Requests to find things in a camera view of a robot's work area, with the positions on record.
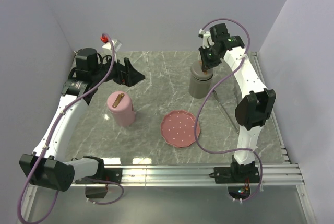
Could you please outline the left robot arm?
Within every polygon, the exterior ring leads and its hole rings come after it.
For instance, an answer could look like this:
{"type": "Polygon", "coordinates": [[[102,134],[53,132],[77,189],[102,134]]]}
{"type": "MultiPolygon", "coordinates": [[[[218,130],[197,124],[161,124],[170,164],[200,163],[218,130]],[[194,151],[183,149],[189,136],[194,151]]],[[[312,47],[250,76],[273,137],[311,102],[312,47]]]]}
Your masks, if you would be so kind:
{"type": "Polygon", "coordinates": [[[59,105],[40,143],[31,154],[23,154],[19,165],[29,183],[57,191],[68,190],[73,181],[88,177],[93,183],[105,179],[103,159],[84,156],[66,162],[65,154],[74,129],[92,97],[96,85],[114,81],[134,86],[145,79],[129,58],[123,62],[112,53],[101,56],[95,49],[83,48],[75,55],[75,67],[63,84],[59,105]]]}

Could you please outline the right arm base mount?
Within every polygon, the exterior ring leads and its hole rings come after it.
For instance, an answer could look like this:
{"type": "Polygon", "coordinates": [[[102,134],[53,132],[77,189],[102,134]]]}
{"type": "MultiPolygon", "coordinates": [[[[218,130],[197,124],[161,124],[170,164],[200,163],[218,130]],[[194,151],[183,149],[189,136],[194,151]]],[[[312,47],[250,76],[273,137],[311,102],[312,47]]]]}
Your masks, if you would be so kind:
{"type": "Polygon", "coordinates": [[[253,163],[246,166],[236,163],[230,167],[214,167],[209,177],[214,178],[215,184],[227,184],[229,195],[240,202],[250,198],[252,183],[261,183],[260,172],[253,163]]]}

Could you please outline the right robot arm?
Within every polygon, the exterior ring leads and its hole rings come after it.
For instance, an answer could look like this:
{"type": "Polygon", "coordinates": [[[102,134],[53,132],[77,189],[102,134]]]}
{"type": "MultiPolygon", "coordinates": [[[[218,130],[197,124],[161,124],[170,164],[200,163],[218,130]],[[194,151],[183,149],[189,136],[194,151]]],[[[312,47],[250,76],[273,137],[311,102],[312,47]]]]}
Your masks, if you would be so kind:
{"type": "Polygon", "coordinates": [[[237,148],[230,167],[217,168],[214,174],[225,183],[258,183],[261,173],[255,165],[254,152],[259,134],[271,116],[276,93],[260,80],[247,56],[248,47],[241,37],[231,36],[225,24],[216,24],[209,31],[201,28],[199,37],[201,69],[207,71],[225,61],[241,91],[241,101],[235,109],[240,126],[237,148]]]}

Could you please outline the metal food tongs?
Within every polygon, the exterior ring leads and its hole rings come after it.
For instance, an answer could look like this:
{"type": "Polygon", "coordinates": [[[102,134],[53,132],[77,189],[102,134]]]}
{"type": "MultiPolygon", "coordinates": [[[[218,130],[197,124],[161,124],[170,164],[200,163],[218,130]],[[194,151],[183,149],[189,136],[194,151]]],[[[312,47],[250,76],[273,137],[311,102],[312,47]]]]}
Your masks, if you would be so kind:
{"type": "Polygon", "coordinates": [[[229,120],[229,122],[233,126],[235,132],[238,134],[239,133],[239,128],[234,124],[234,121],[229,116],[227,110],[225,109],[225,107],[223,106],[223,104],[220,102],[218,94],[217,94],[217,92],[215,90],[213,91],[213,96],[214,96],[215,100],[217,101],[217,103],[219,104],[219,106],[221,107],[221,109],[223,110],[225,117],[229,120]]]}

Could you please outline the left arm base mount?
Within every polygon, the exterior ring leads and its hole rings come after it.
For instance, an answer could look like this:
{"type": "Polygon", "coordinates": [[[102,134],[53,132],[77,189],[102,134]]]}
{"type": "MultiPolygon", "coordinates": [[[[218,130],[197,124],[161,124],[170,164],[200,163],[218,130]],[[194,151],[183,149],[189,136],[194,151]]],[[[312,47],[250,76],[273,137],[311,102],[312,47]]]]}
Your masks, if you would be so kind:
{"type": "Polygon", "coordinates": [[[105,168],[101,176],[89,176],[75,180],[73,184],[85,185],[85,196],[88,202],[96,205],[109,205],[118,202],[124,195],[124,188],[121,185],[123,169],[105,168]],[[120,189],[120,195],[109,202],[102,202],[107,194],[112,191],[113,186],[120,189]]]}

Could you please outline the grey container lid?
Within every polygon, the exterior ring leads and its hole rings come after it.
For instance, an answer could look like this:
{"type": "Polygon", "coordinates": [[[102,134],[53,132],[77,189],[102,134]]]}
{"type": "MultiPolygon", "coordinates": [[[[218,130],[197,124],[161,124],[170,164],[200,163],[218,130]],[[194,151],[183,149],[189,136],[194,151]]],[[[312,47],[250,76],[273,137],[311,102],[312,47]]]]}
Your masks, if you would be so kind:
{"type": "Polygon", "coordinates": [[[210,80],[213,77],[212,75],[205,75],[201,71],[201,61],[197,60],[194,61],[193,64],[191,65],[190,72],[194,78],[200,81],[205,81],[205,80],[210,80]]]}

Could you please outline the pink cylindrical container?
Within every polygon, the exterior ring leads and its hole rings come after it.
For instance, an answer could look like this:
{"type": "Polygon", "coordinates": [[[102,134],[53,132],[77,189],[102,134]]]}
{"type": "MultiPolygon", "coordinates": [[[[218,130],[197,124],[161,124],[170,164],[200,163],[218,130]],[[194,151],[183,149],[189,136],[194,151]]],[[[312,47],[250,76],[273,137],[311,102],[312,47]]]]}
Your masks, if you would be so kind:
{"type": "Polygon", "coordinates": [[[135,121],[135,112],[131,102],[120,102],[117,107],[113,103],[107,103],[107,107],[115,122],[122,127],[130,126],[135,121]]]}

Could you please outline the pink container lid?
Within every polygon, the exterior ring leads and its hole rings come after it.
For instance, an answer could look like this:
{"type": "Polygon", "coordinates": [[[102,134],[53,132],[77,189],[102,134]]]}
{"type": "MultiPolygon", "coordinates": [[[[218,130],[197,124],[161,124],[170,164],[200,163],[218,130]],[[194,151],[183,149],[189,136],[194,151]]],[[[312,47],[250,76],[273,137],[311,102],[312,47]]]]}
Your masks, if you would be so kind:
{"type": "Polygon", "coordinates": [[[133,110],[133,103],[130,96],[123,91],[116,91],[109,95],[106,106],[110,112],[118,114],[133,110]]]}

